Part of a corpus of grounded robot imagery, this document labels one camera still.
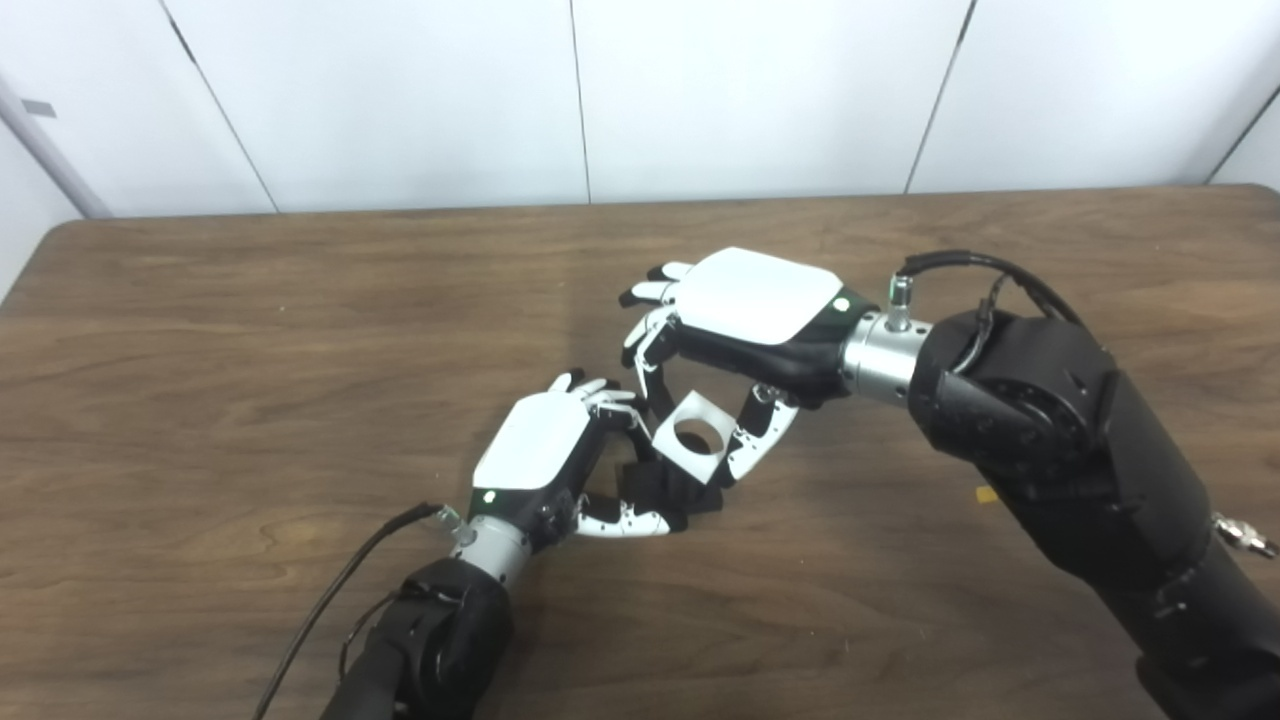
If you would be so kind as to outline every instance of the white wall panel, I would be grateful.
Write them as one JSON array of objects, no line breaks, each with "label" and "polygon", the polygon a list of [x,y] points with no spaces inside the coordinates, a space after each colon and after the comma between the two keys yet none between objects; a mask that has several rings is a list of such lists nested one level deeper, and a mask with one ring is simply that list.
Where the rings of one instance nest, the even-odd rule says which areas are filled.
[{"label": "white wall panel", "polygon": [[1213,182],[1254,182],[1280,191],[1280,102],[1272,102],[1258,118]]},{"label": "white wall panel", "polygon": [[1277,82],[1275,0],[979,0],[911,191],[1204,182]]},{"label": "white wall panel", "polygon": [[568,0],[168,0],[282,210],[586,201]]},{"label": "white wall panel", "polygon": [[77,218],[63,191],[0,122],[0,297],[45,233]]},{"label": "white wall panel", "polygon": [[0,1],[0,83],[111,215],[273,210],[157,0]]},{"label": "white wall panel", "polygon": [[595,201],[902,192],[968,0],[577,0]]}]

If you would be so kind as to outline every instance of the white robotic hand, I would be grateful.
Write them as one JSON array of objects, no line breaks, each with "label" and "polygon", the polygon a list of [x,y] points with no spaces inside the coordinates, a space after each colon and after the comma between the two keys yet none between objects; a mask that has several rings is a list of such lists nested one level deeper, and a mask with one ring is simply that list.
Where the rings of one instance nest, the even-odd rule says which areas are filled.
[{"label": "white robotic hand", "polygon": [[[631,439],[640,461],[635,465],[657,456],[636,393],[609,380],[580,380],[579,370],[561,374],[547,392],[516,402],[475,469],[471,525],[508,527],[525,556],[575,532],[643,537],[685,527],[684,514],[669,503],[585,492],[611,436]],[[654,492],[640,489],[657,500]]]},{"label": "white robotic hand", "polygon": [[[730,247],[690,265],[668,263],[618,299],[655,306],[623,342],[641,391],[662,421],[654,447],[703,483],[730,487],[778,442],[799,407],[849,395],[841,370],[852,329],[878,307],[828,270]],[[741,373],[756,384],[731,418],[698,393],[678,406],[663,382],[676,355]],[[699,455],[675,424],[700,419],[721,434],[722,452]]]}]

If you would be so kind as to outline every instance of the cable connector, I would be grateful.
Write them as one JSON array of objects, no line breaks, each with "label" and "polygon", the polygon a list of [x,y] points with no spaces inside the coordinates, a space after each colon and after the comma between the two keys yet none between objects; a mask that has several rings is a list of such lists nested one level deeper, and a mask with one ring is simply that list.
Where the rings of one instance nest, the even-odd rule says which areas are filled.
[{"label": "cable connector", "polygon": [[891,333],[911,329],[911,275],[893,275],[888,282],[888,319],[884,328]]},{"label": "cable connector", "polygon": [[1235,550],[1253,552],[1266,557],[1267,560],[1275,560],[1275,557],[1280,555],[1280,546],[1267,539],[1266,536],[1260,533],[1253,528],[1253,525],[1245,523],[1244,520],[1233,520],[1221,512],[1215,512],[1213,529],[1217,530],[1222,542]]},{"label": "cable connector", "polygon": [[435,514],[435,519],[453,536],[453,542],[458,547],[466,547],[476,541],[475,529],[453,507],[445,505]]}]

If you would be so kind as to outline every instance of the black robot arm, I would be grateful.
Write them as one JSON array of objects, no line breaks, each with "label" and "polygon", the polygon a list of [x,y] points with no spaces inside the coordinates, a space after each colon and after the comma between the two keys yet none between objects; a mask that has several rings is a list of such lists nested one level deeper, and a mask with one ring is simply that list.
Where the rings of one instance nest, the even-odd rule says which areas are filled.
[{"label": "black robot arm", "polygon": [[1170,717],[1280,717],[1280,615],[1129,377],[1083,327],[1000,311],[955,372],[979,324],[948,318],[920,348],[908,406],[924,436],[973,462],[1044,556],[1098,593]]},{"label": "black robot arm", "polygon": [[[963,265],[1000,273],[978,310],[911,318],[914,278]],[[1043,316],[997,310],[1006,281]],[[1276,546],[1212,511],[1134,383],[1036,275],[965,250],[916,255],[881,311],[826,270],[730,249],[655,268],[623,293],[636,301],[655,306],[623,343],[644,387],[664,392],[662,363],[678,354],[805,409],[847,395],[905,407],[934,448],[978,469],[1051,562],[1098,593],[1170,717],[1280,717],[1280,616],[1225,544],[1268,557]],[[754,465],[785,430],[755,442],[745,416],[726,441],[730,464],[739,438]]]}]

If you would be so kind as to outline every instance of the circular hole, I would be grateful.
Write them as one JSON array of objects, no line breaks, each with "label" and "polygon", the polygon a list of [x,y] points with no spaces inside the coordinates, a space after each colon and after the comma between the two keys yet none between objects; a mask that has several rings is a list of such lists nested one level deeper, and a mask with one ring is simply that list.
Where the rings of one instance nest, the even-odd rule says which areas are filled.
[{"label": "circular hole", "polygon": [[685,450],[698,455],[716,455],[723,447],[716,428],[698,419],[676,423],[676,439],[685,446]]}]

